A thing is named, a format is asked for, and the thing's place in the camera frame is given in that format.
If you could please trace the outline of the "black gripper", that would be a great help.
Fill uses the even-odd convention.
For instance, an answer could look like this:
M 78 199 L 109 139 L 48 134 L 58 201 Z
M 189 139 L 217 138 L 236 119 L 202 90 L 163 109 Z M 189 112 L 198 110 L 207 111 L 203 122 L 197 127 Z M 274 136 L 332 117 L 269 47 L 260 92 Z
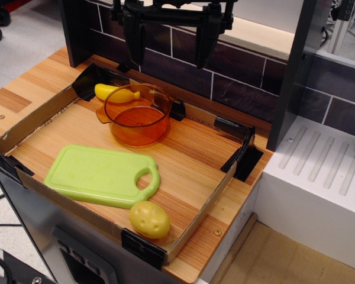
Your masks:
M 130 59 L 142 65 L 145 54 L 145 23 L 196 27 L 195 64 L 203 69 L 221 31 L 232 29 L 233 1 L 202 1 L 200 10 L 184 9 L 193 1 L 114 1 L 111 19 L 124 26 Z

